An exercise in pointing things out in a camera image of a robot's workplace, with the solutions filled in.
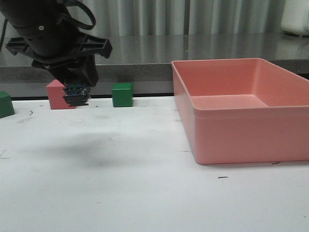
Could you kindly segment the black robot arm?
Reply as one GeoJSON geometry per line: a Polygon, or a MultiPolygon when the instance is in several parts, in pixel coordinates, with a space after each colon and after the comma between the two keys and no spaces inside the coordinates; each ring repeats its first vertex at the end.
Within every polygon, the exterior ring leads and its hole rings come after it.
{"type": "Polygon", "coordinates": [[[95,55],[109,58],[108,39],[84,33],[92,30],[96,19],[78,0],[71,3],[83,10],[91,23],[74,19],[64,0],[2,0],[0,11],[19,36],[6,48],[13,54],[32,59],[32,67],[47,70],[64,85],[94,87],[98,81],[95,55]]]}

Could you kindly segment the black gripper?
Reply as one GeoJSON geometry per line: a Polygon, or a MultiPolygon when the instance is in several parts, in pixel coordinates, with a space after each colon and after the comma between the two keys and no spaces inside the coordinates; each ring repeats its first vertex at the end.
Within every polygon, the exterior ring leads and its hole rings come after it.
{"type": "Polygon", "coordinates": [[[47,69],[64,85],[85,84],[95,87],[98,72],[95,54],[109,58],[112,45],[108,39],[80,32],[76,26],[60,22],[12,24],[19,37],[7,43],[13,54],[33,59],[33,66],[47,69]]]}

